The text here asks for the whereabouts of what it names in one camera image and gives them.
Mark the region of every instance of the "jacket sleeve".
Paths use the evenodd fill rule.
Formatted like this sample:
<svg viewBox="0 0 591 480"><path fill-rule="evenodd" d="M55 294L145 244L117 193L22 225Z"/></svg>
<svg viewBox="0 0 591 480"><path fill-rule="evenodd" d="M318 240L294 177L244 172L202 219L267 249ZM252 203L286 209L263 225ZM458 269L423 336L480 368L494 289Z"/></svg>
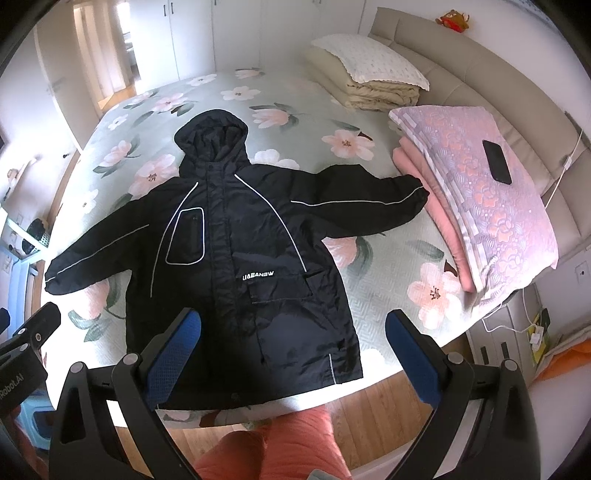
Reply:
<svg viewBox="0 0 591 480"><path fill-rule="evenodd" d="M373 235L412 220L428 191L411 175L378 179L361 165L333 165L317 174L293 171L290 201L323 236Z"/></svg>
<svg viewBox="0 0 591 480"><path fill-rule="evenodd" d="M134 200L90 228L53 259L45 273L45 290L63 295L133 270L138 258L135 247L149 226L146 211L145 199Z"/></svg>

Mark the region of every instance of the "floral bed sheet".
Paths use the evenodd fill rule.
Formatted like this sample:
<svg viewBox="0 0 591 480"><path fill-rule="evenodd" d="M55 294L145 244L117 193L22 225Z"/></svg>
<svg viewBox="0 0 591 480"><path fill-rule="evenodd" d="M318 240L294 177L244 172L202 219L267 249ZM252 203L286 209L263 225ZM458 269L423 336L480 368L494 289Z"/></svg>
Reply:
<svg viewBox="0 0 591 480"><path fill-rule="evenodd" d="M387 114L347 109L305 73L260 69L210 74L147 91L113 107L89 140L70 179L51 233L61 253L115 209L178 175L183 152L174 134L190 118L224 109L249 127L253 163L316 173L360 163L377 177L396 176L391 156L399 136ZM472 298L462 292L452 256L425 211L378 235L325 239L340 269L359 336L364 378L263 405L225 411L168 411L167 427L240 423L304 410L365 388L401 370L384 333L386 314L403 309L444 345L472 323ZM62 312L43 347L55 406L70 365L112 365L125 354L125 290L129 272L64 296L44 292ZM115 424L124 425L116 404Z"/></svg>

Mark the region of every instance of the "screw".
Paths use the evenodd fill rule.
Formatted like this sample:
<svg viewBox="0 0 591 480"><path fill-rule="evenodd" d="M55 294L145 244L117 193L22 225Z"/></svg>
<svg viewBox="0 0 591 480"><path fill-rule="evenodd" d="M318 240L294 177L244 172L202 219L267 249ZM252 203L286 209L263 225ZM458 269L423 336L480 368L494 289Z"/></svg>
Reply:
<svg viewBox="0 0 591 480"><path fill-rule="evenodd" d="M514 372L515 370L517 370L517 364L513 360L507 360L505 362L505 368L507 370L511 370L512 372Z"/></svg>
<svg viewBox="0 0 591 480"><path fill-rule="evenodd" d="M464 357L462 357L462 354L461 353L458 353L458 352L448 353L447 359L451 363L456 364L456 365L459 365L459 364L461 364L464 361Z"/></svg>
<svg viewBox="0 0 591 480"><path fill-rule="evenodd" d="M82 362L76 362L74 365L72 365L70 367L70 372L72 372L73 374L78 373L80 370L82 370L82 367L84 366L84 364Z"/></svg>
<svg viewBox="0 0 591 480"><path fill-rule="evenodd" d="M123 357L123 363L125 365L133 365L138 361L138 354L137 353L128 353Z"/></svg>

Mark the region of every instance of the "jacket hood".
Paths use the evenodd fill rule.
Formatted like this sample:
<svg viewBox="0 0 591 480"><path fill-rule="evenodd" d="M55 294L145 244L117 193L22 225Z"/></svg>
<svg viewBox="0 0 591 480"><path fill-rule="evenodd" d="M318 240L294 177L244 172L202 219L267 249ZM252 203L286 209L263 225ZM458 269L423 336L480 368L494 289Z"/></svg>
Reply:
<svg viewBox="0 0 591 480"><path fill-rule="evenodd" d="M201 177L207 168L233 173L250 165L247 135L246 124L225 110L209 110L193 117L174 136L185 152L178 168L180 177Z"/></svg>

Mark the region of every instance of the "bed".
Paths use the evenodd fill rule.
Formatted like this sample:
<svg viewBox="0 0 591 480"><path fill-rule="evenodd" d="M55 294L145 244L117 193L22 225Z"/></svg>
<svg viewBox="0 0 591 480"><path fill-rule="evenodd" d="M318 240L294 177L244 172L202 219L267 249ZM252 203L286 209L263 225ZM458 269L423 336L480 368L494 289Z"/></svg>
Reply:
<svg viewBox="0 0 591 480"><path fill-rule="evenodd" d="M421 94L419 105L475 105L491 112L539 193L548 192L577 132L538 87L472 40L403 12L379 9L370 36L405 56L428 78L431 89ZM335 163L359 163L377 177L398 174L392 150L399 136L387 114L343 107L304 69L240 70L184 80L122 102L101 120L68 185L51 235L52 254L156 182L177 174L182 153L174 133L196 114L214 108L245 121L252 162L312 173ZM350 147L340 148L343 140ZM577 149L575 163L548 209L561 255L573 252L591 231L589 214L571 201L574 192L582 191L582 182L591 179L591 162L583 157L591 157L590 152ZM450 251L425 211L394 230L327 239L326 244L348 294L364 378L235 410L160 410L167 427L232 424L304 410L400 371L384 334L385 315L391 309L403 309L439 345L477 320L471 315L473 297L462 291ZM73 362L84 361L93 368L114 364L125 354L128 281L128 273L123 273L66 296L44 294L44 300L57 303L62 312L61 327L43 349L54 405ZM431 321L422 323L418 319L426 306L416 292L433 283L442 302ZM111 407L115 424L123 425L117 407Z"/></svg>

